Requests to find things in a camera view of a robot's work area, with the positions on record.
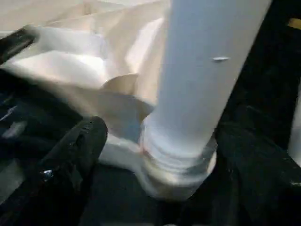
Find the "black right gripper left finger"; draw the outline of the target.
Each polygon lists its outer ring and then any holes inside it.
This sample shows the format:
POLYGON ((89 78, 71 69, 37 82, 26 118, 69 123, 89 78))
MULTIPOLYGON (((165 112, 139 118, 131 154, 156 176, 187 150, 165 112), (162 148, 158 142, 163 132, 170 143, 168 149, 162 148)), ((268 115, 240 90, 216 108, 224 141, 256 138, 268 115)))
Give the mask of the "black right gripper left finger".
POLYGON ((76 226, 107 141, 103 119, 80 121, 0 205, 2 226, 76 226))

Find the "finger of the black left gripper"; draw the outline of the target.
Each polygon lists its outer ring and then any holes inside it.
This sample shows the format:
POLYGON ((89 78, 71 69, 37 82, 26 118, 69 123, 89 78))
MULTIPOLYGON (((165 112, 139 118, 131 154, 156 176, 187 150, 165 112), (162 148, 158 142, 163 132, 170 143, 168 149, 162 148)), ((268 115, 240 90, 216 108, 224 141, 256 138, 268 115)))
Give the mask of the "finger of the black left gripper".
POLYGON ((0 64, 19 54, 37 41, 37 34, 30 29, 21 28, 0 39, 0 64))

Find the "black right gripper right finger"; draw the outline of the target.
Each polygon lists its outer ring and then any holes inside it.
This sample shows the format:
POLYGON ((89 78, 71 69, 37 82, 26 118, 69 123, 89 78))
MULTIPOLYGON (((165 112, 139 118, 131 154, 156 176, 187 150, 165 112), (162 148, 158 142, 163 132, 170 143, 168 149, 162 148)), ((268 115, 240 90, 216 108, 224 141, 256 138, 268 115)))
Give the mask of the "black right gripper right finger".
POLYGON ((290 134, 291 123, 220 123, 216 167, 179 225, 300 225, 301 169, 287 152, 290 134))

